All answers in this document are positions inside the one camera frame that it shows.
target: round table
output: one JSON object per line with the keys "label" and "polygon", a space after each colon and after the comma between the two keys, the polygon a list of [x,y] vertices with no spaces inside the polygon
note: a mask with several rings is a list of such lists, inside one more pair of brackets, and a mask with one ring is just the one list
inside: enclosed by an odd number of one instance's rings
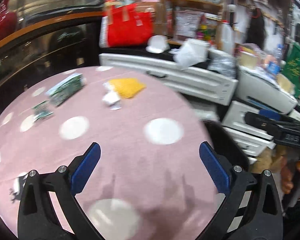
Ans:
{"label": "round table", "polygon": [[[50,118],[33,123],[31,107],[71,73],[82,73],[86,86],[59,107],[50,105]],[[103,84],[113,78],[137,78],[146,88],[111,110],[102,98]],[[195,239],[216,209],[216,188],[199,158],[206,140],[189,104],[155,78],[106,66],[57,74],[0,115],[0,216],[17,234],[27,173],[69,165],[97,142],[101,159],[76,198],[106,240]],[[55,193],[50,195],[63,228],[71,231]]]}

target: yellow cloth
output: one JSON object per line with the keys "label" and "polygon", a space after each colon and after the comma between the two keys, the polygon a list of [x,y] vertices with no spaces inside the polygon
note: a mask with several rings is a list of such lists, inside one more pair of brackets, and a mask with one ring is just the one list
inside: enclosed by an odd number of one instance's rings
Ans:
{"label": "yellow cloth", "polygon": [[114,90],[123,98],[133,98],[146,87],[136,78],[111,79],[109,84],[113,85]]}

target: blue gripper pad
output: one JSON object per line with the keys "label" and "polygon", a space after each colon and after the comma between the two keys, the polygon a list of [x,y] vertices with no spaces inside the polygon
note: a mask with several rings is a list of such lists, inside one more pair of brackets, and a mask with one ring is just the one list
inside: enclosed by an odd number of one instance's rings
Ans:
{"label": "blue gripper pad", "polygon": [[100,160],[101,149],[100,145],[93,143],[90,151],[85,155],[78,168],[74,171],[70,179],[70,191],[73,196],[81,193],[86,185],[91,173]]}
{"label": "blue gripper pad", "polygon": [[226,196],[230,193],[230,178],[217,160],[214,150],[208,142],[203,142],[199,148],[199,156],[206,167],[219,193]]}
{"label": "blue gripper pad", "polygon": [[260,109],[259,114],[263,115],[263,116],[265,116],[269,119],[276,120],[276,121],[279,121],[280,118],[281,118],[279,113],[274,112],[274,111],[270,111],[270,110],[266,110],[266,109]]}

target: drawer handle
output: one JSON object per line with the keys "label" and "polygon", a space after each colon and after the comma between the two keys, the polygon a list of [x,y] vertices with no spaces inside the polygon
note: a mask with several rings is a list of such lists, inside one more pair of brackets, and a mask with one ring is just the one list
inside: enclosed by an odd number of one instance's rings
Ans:
{"label": "drawer handle", "polygon": [[155,78],[166,78],[166,77],[168,77],[168,75],[166,75],[166,74],[164,74],[164,75],[155,75],[155,74],[151,74],[151,71],[150,70],[147,70],[146,71],[146,74],[147,75],[149,75],[149,76],[153,76],[153,77],[155,77]]}

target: metal screw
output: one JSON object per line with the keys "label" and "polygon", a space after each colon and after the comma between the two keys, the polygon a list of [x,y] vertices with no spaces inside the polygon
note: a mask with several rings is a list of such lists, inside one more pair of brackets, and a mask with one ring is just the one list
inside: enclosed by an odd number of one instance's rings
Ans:
{"label": "metal screw", "polygon": [[235,172],[241,172],[242,171],[242,168],[239,165],[234,166],[233,169],[234,169]]}
{"label": "metal screw", "polygon": [[267,177],[271,176],[271,171],[265,170],[264,173]]}
{"label": "metal screw", "polygon": [[58,171],[60,172],[60,173],[63,173],[63,172],[65,172],[67,170],[67,166],[60,166],[59,168],[58,168]]}
{"label": "metal screw", "polygon": [[35,170],[32,170],[32,171],[29,172],[30,177],[33,177],[35,174],[36,174]]}

